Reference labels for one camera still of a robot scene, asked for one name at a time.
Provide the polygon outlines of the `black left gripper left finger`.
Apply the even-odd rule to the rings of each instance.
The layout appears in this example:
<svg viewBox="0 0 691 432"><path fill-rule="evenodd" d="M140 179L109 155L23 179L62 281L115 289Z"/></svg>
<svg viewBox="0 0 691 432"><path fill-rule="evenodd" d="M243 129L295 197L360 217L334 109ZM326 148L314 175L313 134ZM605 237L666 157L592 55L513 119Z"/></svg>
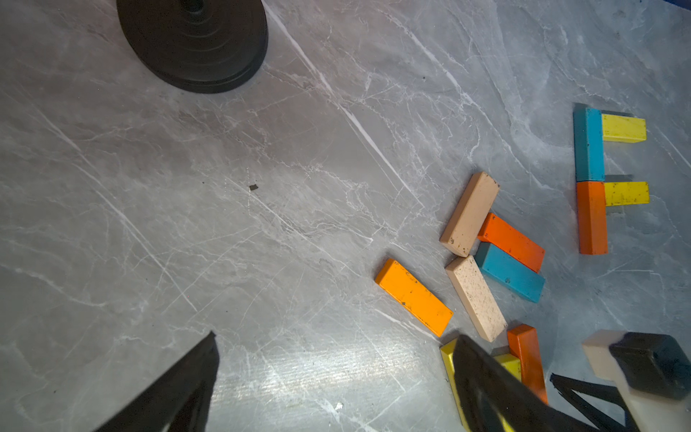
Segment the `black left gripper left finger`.
<svg viewBox="0 0 691 432"><path fill-rule="evenodd" d="M209 333L99 431L205 431L220 364Z"/></svg>

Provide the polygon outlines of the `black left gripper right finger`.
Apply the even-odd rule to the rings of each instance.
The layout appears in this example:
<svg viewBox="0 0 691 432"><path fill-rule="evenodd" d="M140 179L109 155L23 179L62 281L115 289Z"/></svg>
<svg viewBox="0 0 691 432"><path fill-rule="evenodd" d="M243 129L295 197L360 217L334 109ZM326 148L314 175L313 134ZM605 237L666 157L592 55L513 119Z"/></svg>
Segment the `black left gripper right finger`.
<svg viewBox="0 0 691 432"><path fill-rule="evenodd" d="M544 404L472 338L461 335L453 351L455 384L471 431L593 431L592 426Z"/></svg>

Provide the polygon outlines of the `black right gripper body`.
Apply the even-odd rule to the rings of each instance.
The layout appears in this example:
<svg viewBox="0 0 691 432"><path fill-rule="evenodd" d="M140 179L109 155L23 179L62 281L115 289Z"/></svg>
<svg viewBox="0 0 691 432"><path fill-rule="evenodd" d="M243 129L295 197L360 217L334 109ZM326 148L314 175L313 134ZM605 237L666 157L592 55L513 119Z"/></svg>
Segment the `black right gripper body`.
<svg viewBox="0 0 691 432"><path fill-rule="evenodd" d="M690 394L690 360L672 336L627 332L608 349L633 390L674 401Z"/></svg>

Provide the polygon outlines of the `orange block bottom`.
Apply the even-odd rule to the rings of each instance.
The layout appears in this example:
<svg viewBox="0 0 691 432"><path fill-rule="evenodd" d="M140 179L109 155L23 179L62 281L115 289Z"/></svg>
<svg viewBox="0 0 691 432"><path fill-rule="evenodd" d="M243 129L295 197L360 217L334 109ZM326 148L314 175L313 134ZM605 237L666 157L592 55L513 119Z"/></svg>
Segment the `orange block bottom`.
<svg viewBox="0 0 691 432"><path fill-rule="evenodd" d="M549 404L535 328L521 324L507 332L510 354L520 360L522 383L544 404Z"/></svg>

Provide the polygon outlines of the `long orange block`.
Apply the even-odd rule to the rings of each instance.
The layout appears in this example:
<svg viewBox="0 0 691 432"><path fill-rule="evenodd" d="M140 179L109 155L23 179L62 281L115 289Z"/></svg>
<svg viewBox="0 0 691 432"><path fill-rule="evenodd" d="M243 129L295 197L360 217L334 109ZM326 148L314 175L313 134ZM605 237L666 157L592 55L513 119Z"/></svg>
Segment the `long orange block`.
<svg viewBox="0 0 691 432"><path fill-rule="evenodd" d="M539 274L545 258L545 250L525 234L490 212L478 234L482 242L491 243L533 272Z"/></svg>

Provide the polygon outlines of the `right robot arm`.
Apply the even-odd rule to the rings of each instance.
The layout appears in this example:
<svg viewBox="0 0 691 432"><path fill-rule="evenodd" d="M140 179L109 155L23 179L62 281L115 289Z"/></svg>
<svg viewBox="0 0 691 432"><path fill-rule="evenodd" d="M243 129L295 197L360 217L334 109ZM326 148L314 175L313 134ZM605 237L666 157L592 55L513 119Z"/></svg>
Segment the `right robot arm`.
<svg viewBox="0 0 691 432"><path fill-rule="evenodd" d="M612 386L552 374L555 389L600 431L689 431L690 360L669 335L599 330L582 342Z"/></svg>

